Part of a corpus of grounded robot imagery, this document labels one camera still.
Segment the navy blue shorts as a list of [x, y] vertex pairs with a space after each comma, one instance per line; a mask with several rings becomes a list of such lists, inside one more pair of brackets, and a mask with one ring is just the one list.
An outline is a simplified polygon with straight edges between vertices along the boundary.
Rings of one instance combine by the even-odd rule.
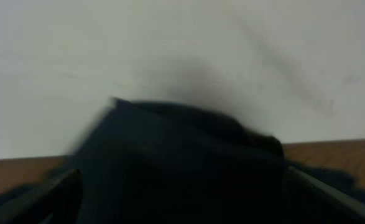
[[[288, 166], [303, 165], [223, 114], [118, 100], [49, 179], [80, 172], [75, 223], [288, 223]], [[0, 205], [40, 184], [2, 193]]]

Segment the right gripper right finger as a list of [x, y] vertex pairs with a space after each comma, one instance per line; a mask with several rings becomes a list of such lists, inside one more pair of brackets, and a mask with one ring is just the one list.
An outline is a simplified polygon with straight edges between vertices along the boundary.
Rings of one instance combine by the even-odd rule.
[[341, 170], [286, 167], [282, 178], [288, 223], [365, 223], [365, 190]]

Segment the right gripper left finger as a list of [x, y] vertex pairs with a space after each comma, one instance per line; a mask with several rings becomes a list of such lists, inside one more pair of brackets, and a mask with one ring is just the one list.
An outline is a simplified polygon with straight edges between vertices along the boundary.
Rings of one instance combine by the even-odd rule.
[[75, 223], [82, 197], [81, 174], [69, 170], [0, 205], [0, 224]]

